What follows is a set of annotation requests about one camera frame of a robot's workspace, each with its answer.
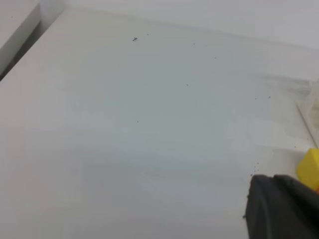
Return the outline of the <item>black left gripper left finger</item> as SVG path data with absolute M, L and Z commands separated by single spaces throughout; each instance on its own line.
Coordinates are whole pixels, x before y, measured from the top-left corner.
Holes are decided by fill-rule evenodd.
M 296 217 L 274 178 L 254 175 L 244 218 L 250 239 L 294 239 Z

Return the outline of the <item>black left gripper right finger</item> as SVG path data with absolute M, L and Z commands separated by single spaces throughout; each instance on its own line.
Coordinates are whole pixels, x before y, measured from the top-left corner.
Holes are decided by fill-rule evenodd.
M 317 239 L 319 237 L 319 195 L 288 175 L 275 175 L 274 180 L 283 190 L 285 202 L 292 214 L 288 225 L 295 239 Z

